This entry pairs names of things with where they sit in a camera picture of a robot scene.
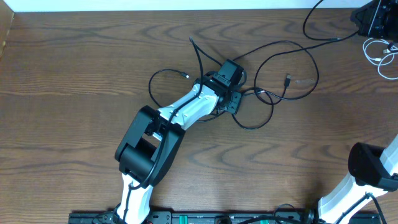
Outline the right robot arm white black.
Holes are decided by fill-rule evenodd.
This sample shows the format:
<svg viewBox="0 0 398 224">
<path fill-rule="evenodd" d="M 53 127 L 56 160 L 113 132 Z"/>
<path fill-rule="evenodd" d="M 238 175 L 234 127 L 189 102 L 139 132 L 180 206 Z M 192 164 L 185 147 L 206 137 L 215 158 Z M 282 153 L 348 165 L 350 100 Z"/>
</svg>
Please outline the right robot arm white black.
<svg viewBox="0 0 398 224">
<path fill-rule="evenodd" d="M 371 43 L 386 44 L 382 58 L 370 58 L 377 68 L 397 57 L 397 1 L 377 0 L 353 11 L 351 21 L 358 35 L 366 37 L 363 50 Z M 397 191 L 397 139 L 387 147 L 358 142 L 350 151 L 348 173 L 326 196 L 318 201 L 313 221 L 348 223 L 370 201 Z"/>
</svg>

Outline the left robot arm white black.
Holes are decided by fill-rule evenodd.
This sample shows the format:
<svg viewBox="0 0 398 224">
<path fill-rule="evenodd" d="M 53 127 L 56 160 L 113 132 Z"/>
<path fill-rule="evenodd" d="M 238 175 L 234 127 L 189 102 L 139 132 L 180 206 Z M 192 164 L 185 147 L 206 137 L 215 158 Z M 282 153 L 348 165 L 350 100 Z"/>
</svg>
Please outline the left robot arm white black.
<svg viewBox="0 0 398 224">
<path fill-rule="evenodd" d="M 246 79 L 243 67 L 227 60 L 219 71 L 197 79 L 175 103 L 138 111 L 114 156 L 124 184 L 115 223 L 145 221 L 153 188 L 169 171 L 186 130 L 214 110 L 236 114 L 242 97 L 238 90 Z"/>
</svg>

